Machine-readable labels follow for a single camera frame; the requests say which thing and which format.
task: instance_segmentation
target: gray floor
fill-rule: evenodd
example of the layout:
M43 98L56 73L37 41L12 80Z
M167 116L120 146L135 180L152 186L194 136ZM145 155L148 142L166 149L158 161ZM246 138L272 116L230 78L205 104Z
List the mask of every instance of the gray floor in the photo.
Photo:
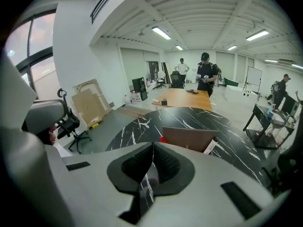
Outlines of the gray floor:
M82 154L92 154L97 152L103 152L110 144L112 139L130 122L136 118L119 113L117 111L111 111L104 117L102 123L94 129L89 130L89 136L92 141L81 140L79 144L79 150ZM73 153L77 153L76 146L72 146Z

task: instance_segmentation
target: person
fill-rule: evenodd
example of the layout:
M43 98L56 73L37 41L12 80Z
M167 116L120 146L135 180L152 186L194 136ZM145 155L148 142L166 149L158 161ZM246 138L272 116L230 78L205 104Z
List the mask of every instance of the person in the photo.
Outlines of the person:
M210 97L213 93L214 82L218 79L218 66L209 62L209 54L204 52L198 64L197 81L198 90L207 91Z
M189 66L184 63L184 59L180 59L180 64L175 67L175 70L180 73L180 77L183 83L185 83L186 73L189 70Z
M274 98L275 109L277 109L280 106L280 104L283 101L283 98L287 95L286 82L288 82L289 80L290 80L289 76L285 74L283 76L283 79L276 86L277 91L275 93L275 98Z

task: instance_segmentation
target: man in white shirt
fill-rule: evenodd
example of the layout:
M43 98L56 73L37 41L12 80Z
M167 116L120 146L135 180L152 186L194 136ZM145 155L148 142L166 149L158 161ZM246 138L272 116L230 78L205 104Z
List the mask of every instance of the man in white shirt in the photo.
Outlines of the man in white shirt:
M183 58L180 59L180 64L175 67L175 70L180 73L182 82L184 83L185 82L185 78L186 78L186 73L189 70L189 66L187 66L184 63L184 59Z

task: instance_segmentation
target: wooden table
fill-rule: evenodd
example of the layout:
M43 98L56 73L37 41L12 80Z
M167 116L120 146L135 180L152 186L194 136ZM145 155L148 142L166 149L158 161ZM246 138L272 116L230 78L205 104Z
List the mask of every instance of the wooden table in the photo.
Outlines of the wooden table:
M153 102L154 105L161 105L161 101L167 99L167 107L192 107L213 111L207 91L197 91L198 94L187 92L185 89L170 88L157 99L159 103Z

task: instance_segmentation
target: black marble table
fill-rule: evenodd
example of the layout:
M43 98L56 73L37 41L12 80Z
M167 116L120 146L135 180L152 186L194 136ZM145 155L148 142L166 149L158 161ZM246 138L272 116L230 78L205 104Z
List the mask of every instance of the black marble table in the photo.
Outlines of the black marble table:
M264 183L261 161L249 137L233 126L227 118L197 108L165 108L148 113L124 127L111 141L107 150L131 146L140 142L160 141L162 127L218 130L218 143L212 154L232 164L242 172Z

